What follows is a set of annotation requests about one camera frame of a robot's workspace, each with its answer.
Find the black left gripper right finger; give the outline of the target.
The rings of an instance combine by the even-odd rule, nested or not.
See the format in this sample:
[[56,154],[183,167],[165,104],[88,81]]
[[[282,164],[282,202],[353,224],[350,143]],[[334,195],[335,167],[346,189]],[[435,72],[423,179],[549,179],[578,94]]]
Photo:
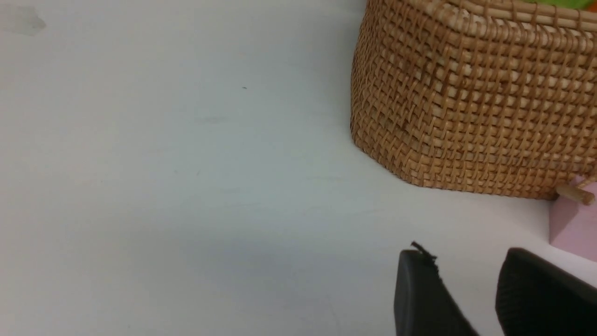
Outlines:
[[594,336],[597,290],[521,247],[501,266],[495,311],[506,336]]

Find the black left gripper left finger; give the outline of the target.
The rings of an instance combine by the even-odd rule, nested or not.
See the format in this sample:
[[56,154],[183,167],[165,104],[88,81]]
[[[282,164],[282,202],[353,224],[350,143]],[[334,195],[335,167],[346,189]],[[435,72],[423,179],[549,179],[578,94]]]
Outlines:
[[437,257],[417,242],[399,255],[394,296],[397,336],[477,336],[445,286]]

